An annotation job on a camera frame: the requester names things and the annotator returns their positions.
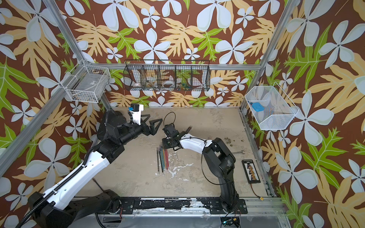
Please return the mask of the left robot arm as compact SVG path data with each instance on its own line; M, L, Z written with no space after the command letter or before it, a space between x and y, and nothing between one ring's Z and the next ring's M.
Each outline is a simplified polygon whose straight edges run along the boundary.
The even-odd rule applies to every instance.
M142 120L141 110L136 105L128 108L130 120L113 109L106 111L103 123L99 127L98 138L100 143L86 153L84 161L63 180L36 200L35 206L17 224L22 227L30 218L35 219L38 213L37 224L42 221L47 227L68 227L74 220L66 211L74 196L101 170L110 165L123 151L124 145L137 138L140 134L155 135L162 123L162 119L151 120L150 124Z

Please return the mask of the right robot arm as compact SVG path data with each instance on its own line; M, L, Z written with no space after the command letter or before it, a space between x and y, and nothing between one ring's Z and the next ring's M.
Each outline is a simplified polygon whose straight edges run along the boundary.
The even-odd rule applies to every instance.
M162 139L164 149L187 149L198 152L205 159L211 173L218 178L218 183L209 180L209 183L217 185L221 189L219 198L209 198L205 208L211 214L247 214L247 206L240 199L234 184L234 168L236 159L229 148L220 138L214 140L201 139L186 131L179 132L174 124L168 124L163 128L166 138Z

